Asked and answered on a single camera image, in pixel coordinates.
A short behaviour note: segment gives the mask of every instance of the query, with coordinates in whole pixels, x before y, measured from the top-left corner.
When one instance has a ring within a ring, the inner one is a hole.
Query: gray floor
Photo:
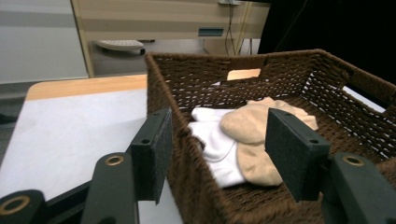
[[[204,40],[155,40],[144,42],[147,51],[178,52],[206,54]],[[253,43],[253,51],[257,52],[259,42]],[[144,74],[147,71],[144,57],[137,52],[103,51],[96,45],[93,46],[93,66],[97,77],[112,77],[131,74]],[[242,54],[248,53],[248,44],[241,50]],[[0,85],[0,113],[9,116],[18,116],[21,112],[24,97],[29,88],[35,83],[18,83]],[[6,153],[13,128],[1,129],[0,127],[0,165]]]

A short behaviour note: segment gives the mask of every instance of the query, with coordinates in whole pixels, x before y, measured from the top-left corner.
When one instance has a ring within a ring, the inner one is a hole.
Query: table
[[[146,117],[146,75],[43,82],[26,96],[0,169],[0,197],[39,189],[50,200],[123,152]],[[139,202],[141,223],[182,223],[165,181],[160,204]]]

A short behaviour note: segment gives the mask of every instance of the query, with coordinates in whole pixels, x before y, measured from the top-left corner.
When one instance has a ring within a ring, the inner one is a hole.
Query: beige cloth
[[[249,101],[247,105],[223,116],[221,130],[238,142],[237,161],[244,178],[261,186],[279,185],[282,179],[265,152],[265,135],[269,108],[287,111],[311,129],[318,128],[314,116],[284,101],[267,97],[262,101]]]

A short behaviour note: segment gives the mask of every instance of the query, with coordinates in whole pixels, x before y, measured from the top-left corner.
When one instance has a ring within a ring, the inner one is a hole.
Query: brown woven basket
[[[320,202],[295,203],[285,185],[219,189],[187,128],[196,106],[237,108],[271,96],[315,115],[331,153],[376,163],[396,188],[396,87],[315,49],[256,56],[148,53],[148,113],[173,110],[174,154],[168,181],[185,223],[322,223]],[[259,77],[227,81],[232,70]],[[351,84],[387,105],[379,113],[343,91]]]

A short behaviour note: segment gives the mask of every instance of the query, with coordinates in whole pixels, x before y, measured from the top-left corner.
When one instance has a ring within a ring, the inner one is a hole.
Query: metal ring
[[[112,156],[105,160],[106,165],[118,165],[123,162],[122,156]]]
[[[7,209],[8,205],[10,205],[11,203],[15,203],[16,201],[21,201],[21,203],[14,208]],[[20,195],[15,198],[8,199],[5,203],[0,205],[0,216],[7,216],[19,212],[24,207],[26,207],[26,205],[28,205],[29,202],[30,202],[30,198],[26,195]]]
[[[343,157],[343,161],[346,163],[349,163],[350,165],[354,165],[354,166],[363,166],[364,165],[364,161],[362,161],[359,158],[353,157],[353,156],[345,156],[345,157]]]

